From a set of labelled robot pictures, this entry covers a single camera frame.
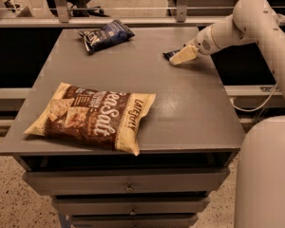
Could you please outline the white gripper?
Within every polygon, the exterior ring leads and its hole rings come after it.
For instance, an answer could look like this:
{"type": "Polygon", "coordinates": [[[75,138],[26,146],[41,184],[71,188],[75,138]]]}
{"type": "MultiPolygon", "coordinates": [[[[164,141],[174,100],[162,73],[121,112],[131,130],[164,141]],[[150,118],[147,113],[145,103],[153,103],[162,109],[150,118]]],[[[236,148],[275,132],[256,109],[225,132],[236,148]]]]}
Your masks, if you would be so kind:
{"type": "Polygon", "coordinates": [[[176,66],[196,59],[198,52],[202,55],[211,55],[220,51],[220,47],[217,45],[213,35],[214,27],[214,25],[211,25],[199,31],[193,39],[186,43],[187,46],[176,52],[169,59],[169,62],[176,66]]]}

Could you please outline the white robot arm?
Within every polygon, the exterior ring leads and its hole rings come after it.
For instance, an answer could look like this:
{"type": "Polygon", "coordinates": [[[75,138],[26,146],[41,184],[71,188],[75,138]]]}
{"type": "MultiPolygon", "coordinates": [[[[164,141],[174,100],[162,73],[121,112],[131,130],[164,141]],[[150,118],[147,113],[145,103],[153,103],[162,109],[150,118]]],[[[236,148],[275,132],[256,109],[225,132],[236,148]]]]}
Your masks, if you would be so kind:
{"type": "Polygon", "coordinates": [[[239,0],[233,13],[188,41],[169,62],[179,65],[231,46],[256,43],[285,99],[285,32],[267,0],[239,0]]]}

